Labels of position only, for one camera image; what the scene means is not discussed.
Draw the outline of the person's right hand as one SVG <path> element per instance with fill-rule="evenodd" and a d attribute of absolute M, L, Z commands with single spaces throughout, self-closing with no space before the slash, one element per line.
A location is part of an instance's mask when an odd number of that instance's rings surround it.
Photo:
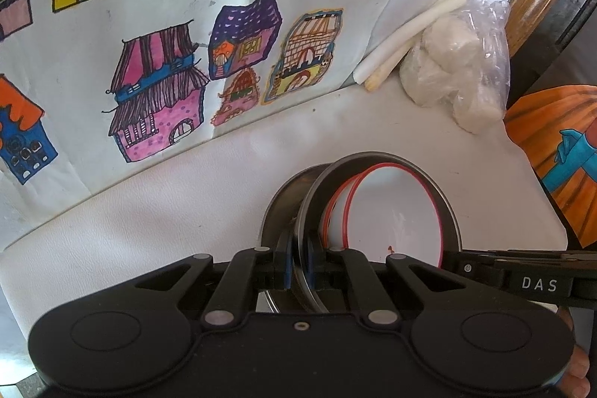
<path fill-rule="evenodd" d="M 590 361 L 586 351 L 576 344 L 567 370 L 557 382 L 557 389 L 566 397 L 587 398 L 591 391 L 587 378 L 589 368 Z"/>

